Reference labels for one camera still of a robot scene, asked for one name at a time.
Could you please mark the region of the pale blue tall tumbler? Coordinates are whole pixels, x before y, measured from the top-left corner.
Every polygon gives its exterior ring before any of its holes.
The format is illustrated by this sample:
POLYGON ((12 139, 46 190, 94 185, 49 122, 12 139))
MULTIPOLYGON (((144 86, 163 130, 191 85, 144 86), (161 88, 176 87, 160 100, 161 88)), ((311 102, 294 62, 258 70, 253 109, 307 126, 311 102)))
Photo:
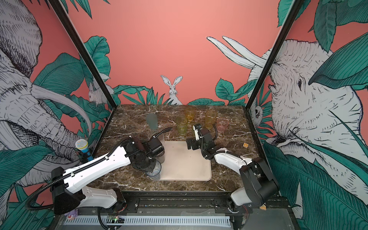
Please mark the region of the pale blue tall tumbler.
POLYGON ((162 165, 159 161, 156 161, 155 167, 152 172, 147 172, 146 175, 153 181, 159 181, 161 178, 162 165))

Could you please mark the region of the smoky grey tall tumbler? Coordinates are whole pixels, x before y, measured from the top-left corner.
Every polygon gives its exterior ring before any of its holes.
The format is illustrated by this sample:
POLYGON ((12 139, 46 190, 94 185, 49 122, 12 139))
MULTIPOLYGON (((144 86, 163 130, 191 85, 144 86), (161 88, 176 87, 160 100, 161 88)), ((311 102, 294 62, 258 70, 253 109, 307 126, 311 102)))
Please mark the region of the smoky grey tall tumbler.
POLYGON ((156 156, 156 159, 160 164, 163 164, 165 162, 165 151, 162 151, 160 154, 156 156))

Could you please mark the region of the clear tall plastic tumbler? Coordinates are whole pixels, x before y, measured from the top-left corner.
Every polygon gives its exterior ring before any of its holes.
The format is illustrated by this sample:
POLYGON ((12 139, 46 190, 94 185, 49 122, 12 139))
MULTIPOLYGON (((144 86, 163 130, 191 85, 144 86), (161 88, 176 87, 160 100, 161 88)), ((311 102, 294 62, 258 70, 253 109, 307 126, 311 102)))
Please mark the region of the clear tall plastic tumbler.
POLYGON ((164 136, 164 134, 159 135, 157 138, 161 142, 162 145, 165 144, 165 136, 164 136))

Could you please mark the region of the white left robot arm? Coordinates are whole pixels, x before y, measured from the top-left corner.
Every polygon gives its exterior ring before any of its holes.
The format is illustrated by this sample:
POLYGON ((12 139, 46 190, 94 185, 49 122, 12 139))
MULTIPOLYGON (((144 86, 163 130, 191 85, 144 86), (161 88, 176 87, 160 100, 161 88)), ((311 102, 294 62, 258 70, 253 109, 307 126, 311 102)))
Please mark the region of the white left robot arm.
POLYGON ((109 153, 88 163, 67 170, 62 167, 54 169, 51 173, 54 213, 63 215, 82 207, 123 212, 127 202, 119 189, 96 189, 88 187, 88 184, 127 165, 147 174, 153 173, 159 164, 156 156, 163 152, 164 147, 158 138, 151 138, 147 142, 126 138, 109 153))

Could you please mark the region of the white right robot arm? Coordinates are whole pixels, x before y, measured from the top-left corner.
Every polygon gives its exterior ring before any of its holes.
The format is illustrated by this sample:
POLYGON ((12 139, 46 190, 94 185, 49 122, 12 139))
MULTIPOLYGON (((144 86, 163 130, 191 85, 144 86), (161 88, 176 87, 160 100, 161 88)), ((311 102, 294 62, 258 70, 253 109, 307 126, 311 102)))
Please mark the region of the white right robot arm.
POLYGON ((226 200, 225 209, 238 214, 248 208, 259 208, 273 195, 279 192, 280 185, 264 159, 245 158, 216 145, 210 134, 200 136, 196 132, 194 138, 186 139, 189 150, 200 150, 204 159, 215 160, 238 175, 243 187, 233 191, 226 200))

